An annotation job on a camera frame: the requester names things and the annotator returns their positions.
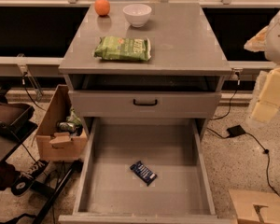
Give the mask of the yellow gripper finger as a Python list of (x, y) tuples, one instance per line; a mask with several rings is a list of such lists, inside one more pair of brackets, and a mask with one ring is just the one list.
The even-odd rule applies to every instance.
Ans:
[(247, 40), (244, 44), (244, 49), (252, 52), (260, 52), (265, 50), (266, 34), (268, 27), (262, 28), (256, 35)]
[(280, 66), (270, 72), (261, 71), (254, 89), (250, 119), (266, 124), (280, 109)]

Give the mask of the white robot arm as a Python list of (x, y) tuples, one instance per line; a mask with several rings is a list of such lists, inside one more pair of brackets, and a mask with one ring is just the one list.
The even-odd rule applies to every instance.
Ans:
[(280, 110), (280, 10), (266, 27), (244, 44), (244, 49), (263, 51), (265, 58), (276, 64), (269, 73), (259, 73), (248, 107), (246, 123), (250, 127), (261, 127)]

